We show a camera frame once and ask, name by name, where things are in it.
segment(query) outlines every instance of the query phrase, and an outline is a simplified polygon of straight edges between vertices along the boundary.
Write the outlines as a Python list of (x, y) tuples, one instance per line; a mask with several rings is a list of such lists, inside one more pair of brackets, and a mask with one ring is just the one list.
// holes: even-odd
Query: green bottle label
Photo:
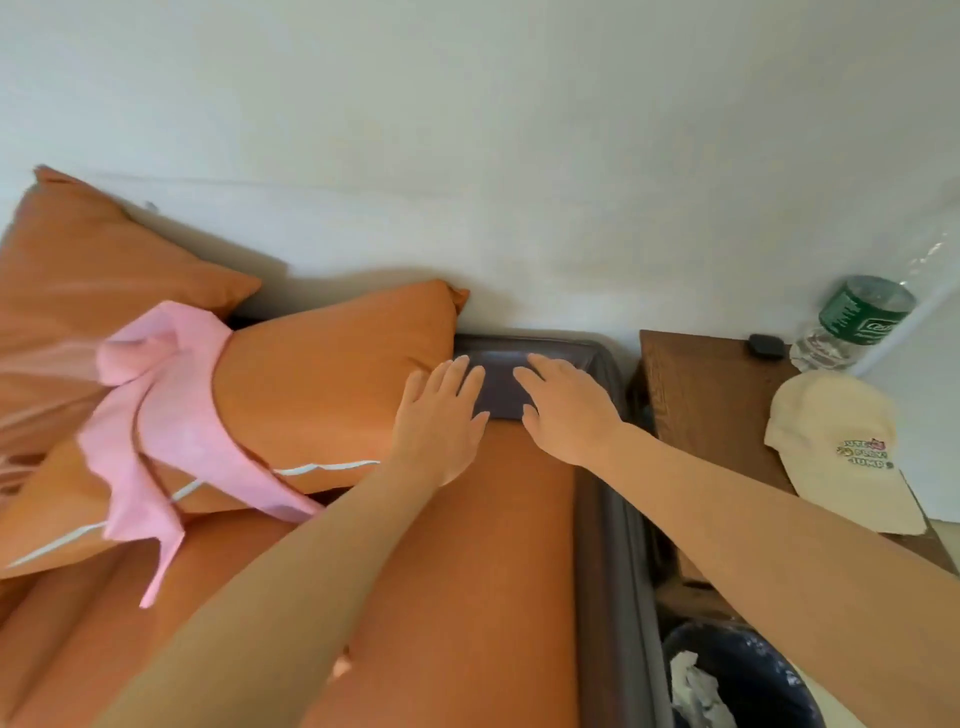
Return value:
[(838, 339), (869, 347), (906, 318), (907, 311), (885, 311), (857, 298), (847, 284), (820, 312), (820, 326)]

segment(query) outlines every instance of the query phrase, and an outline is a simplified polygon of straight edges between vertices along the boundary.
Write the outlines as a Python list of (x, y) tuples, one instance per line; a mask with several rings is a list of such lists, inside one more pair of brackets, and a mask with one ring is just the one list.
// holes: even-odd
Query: pink fabric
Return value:
[(160, 558), (141, 607), (156, 599), (183, 526), (139, 450), (279, 519), (303, 522), (320, 506), (253, 462), (227, 435), (213, 403), (213, 369), (231, 334), (207, 311), (165, 301), (97, 351), (100, 380), (115, 386), (77, 439), (111, 490), (104, 538), (158, 539)]

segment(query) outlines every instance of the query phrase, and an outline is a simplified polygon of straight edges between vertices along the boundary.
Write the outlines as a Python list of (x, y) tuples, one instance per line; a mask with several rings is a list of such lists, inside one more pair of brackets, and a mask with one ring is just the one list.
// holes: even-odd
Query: finger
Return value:
[(561, 359), (551, 359), (541, 353), (528, 354), (527, 361), (544, 379), (549, 379), (561, 370)]
[(523, 405), (523, 426), (534, 439), (535, 443), (540, 443), (540, 413), (532, 404)]
[(470, 420), (470, 441), (476, 448), (483, 439), (484, 430), (487, 429), (487, 422), (490, 420), (490, 412), (481, 412)]
[(526, 367), (517, 367), (514, 369), (514, 379), (516, 379), (526, 393), (533, 398), (533, 401), (537, 401), (537, 394), (540, 393), (543, 386), (546, 384), (546, 382), (544, 382), (532, 370), (527, 369)]
[(440, 390), (440, 385), (444, 383), (446, 370), (450, 368), (451, 364), (453, 364), (453, 362), (449, 359), (447, 359), (443, 364), (439, 364), (437, 368), (430, 373), (430, 378), (427, 379), (426, 384), (423, 385), (423, 391), (438, 392)]
[(403, 397), (400, 399), (400, 407), (412, 404), (423, 394), (423, 385), (426, 384), (426, 373), (420, 369), (410, 373), (407, 377), (407, 383), (403, 385)]
[(483, 389), (483, 380), (486, 375), (487, 371), (483, 367), (473, 367), (467, 378), (464, 379), (464, 385), (460, 388), (458, 396), (465, 404), (469, 404), (471, 411), (473, 405), (476, 404), (477, 397), (480, 396), (480, 390)]
[(464, 381), (464, 374), (467, 373), (467, 366), (470, 363), (470, 357), (463, 355), (453, 360), (453, 363), (446, 370), (444, 381), (440, 385), (440, 391), (445, 395), (456, 397), (460, 385)]

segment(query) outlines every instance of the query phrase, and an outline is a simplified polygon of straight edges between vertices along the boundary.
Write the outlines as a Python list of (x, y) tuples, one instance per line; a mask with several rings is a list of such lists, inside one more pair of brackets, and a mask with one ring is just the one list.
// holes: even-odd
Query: wooden nightstand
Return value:
[[(770, 400), (781, 384), (797, 374), (786, 359), (764, 361), (747, 354), (746, 342), (663, 331), (641, 331), (642, 359), (631, 382), (635, 400), (653, 409), (657, 436), (668, 445), (716, 465), (795, 493), (777, 453), (763, 444)], [(952, 560), (936, 532), (921, 536), (888, 535), (905, 548), (951, 573)], [(707, 585), (684, 554), (677, 554), (678, 575), (665, 587)], [(696, 596), (709, 609), (736, 613), (715, 593)]]

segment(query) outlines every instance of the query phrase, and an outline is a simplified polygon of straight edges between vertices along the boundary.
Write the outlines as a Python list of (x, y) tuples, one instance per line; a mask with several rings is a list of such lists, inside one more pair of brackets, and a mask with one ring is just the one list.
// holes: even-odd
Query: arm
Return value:
[(733, 607), (871, 728), (960, 720), (960, 581), (798, 497), (621, 423), (603, 389), (532, 355), (523, 422), (659, 526)]
[(484, 371), (467, 364), (411, 375), (383, 465), (227, 583), (97, 728), (298, 725), (394, 546), (476, 455), (489, 413), (471, 419)]

